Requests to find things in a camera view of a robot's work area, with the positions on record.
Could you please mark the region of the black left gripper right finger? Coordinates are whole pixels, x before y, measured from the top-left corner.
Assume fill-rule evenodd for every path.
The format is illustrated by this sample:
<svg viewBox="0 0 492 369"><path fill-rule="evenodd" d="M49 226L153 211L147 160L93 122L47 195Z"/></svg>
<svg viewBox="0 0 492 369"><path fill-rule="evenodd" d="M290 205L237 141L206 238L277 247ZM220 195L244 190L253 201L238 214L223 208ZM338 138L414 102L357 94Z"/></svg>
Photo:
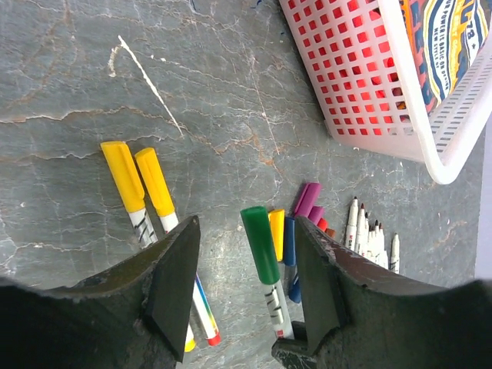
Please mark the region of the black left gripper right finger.
<svg viewBox="0 0 492 369"><path fill-rule="evenodd" d="M378 266L328 237L304 217L295 219L295 246L309 354L319 350L329 333L351 320L351 298L342 286L343 279L361 290L390 296L444 290Z"/></svg>

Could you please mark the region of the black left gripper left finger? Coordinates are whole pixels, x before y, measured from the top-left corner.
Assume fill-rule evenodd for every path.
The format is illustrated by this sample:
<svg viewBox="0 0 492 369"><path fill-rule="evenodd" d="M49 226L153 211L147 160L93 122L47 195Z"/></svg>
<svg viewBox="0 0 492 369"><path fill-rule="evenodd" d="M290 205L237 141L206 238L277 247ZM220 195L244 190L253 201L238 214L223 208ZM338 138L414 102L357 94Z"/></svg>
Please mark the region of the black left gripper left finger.
<svg viewBox="0 0 492 369"><path fill-rule="evenodd" d="M177 364L184 358L200 247L198 216L157 243L70 288L91 364Z"/></svg>

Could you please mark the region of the yellow capped marker pen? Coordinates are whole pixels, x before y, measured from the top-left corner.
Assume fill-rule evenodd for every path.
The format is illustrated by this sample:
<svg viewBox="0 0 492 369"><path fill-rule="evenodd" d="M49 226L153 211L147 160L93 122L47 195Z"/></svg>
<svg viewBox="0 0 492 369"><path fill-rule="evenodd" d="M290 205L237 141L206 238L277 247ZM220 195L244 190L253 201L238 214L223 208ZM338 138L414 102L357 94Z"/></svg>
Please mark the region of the yellow capped marker pen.
<svg viewBox="0 0 492 369"><path fill-rule="evenodd" d="M400 274L400 238L397 233L394 234L391 244L389 269L396 274Z"/></svg>

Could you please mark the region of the red capped marker pen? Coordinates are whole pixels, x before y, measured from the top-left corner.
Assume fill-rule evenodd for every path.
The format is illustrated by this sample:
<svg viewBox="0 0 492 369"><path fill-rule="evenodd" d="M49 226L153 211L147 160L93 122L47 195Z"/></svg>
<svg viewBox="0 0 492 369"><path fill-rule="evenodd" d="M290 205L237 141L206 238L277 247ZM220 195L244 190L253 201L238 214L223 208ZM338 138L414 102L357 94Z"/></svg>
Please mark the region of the red capped marker pen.
<svg viewBox="0 0 492 369"><path fill-rule="evenodd" d="M368 238L369 238L369 233L370 233L370 230L371 230L371 226L370 226L370 222L369 222L369 217L368 217L368 213L366 212L365 213L365 216L364 216L364 220L365 220L365 226L364 226L364 236L362 237L362 255L364 257L367 256L367 246L368 246Z"/></svg>

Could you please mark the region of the blue pen cap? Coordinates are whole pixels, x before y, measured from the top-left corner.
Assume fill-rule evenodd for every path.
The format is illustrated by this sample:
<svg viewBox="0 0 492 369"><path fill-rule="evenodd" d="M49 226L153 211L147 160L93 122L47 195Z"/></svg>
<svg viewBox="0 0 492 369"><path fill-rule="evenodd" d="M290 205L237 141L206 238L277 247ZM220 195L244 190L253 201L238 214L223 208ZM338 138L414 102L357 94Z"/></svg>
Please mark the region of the blue pen cap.
<svg viewBox="0 0 492 369"><path fill-rule="evenodd" d="M295 268L290 286L288 288L288 297L295 304L301 303L301 286L299 281L298 269Z"/></svg>
<svg viewBox="0 0 492 369"><path fill-rule="evenodd" d="M284 257L283 262L288 267L297 264L295 251L295 219L286 217L284 219Z"/></svg>

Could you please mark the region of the brown capped marker pen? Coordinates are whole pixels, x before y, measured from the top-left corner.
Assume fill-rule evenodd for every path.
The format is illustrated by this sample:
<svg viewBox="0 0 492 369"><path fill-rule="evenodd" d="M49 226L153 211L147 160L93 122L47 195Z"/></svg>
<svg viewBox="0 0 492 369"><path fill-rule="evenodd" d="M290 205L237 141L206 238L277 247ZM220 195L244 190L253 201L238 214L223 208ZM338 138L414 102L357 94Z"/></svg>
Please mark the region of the brown capped marker pen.
<svg viewBox="0 0 492 369"><path fill-rule="evenodd" d="M358 253L358 254L362 254L362 237L364 236L364 226L365 226L365 220L364 220L364 216L365 216L365 207L364 207L364 203L361 204L361 207L359 209L359 212L358 212L358 216L357 216L357 231L356 231L356 241L355 241L355 246L354 246L354 250Z"/></svg>

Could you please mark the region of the purple pen cap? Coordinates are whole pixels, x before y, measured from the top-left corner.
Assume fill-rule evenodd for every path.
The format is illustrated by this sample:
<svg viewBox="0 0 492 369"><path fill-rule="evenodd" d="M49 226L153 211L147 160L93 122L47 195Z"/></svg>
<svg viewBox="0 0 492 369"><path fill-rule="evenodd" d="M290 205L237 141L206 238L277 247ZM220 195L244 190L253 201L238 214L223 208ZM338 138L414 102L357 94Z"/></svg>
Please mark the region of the purple pen cap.
<svg viewBox="0 0 492 369"><path fill-rule="evenodd" d="M308 182L304 185L298 202L294 208L294 216L307 217L311 213L319 194L321 184L319 182Z"/></svg>
<svg viewBox="0 0 492 369"><path fill-rule="evenodd" d="M313 206L311 211L309 212L308 219L315 225L319 223L319 221L324 216L324 208L321 206Z"/></svg>

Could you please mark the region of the green capped marker pen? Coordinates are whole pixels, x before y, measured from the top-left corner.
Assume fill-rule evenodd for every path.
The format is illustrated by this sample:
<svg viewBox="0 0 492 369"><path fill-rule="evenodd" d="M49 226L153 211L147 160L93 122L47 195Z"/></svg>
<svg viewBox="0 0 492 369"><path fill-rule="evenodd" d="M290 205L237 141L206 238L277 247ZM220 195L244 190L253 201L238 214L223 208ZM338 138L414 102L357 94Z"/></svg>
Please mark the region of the green capped marker pen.
<svg viewBox="0 0 492 369"><path fill-rule="evenodd" d="M277 338L293 339L293 326L281 283L267 210L256 206L245 208L240 214L275 335Z"/></svg>

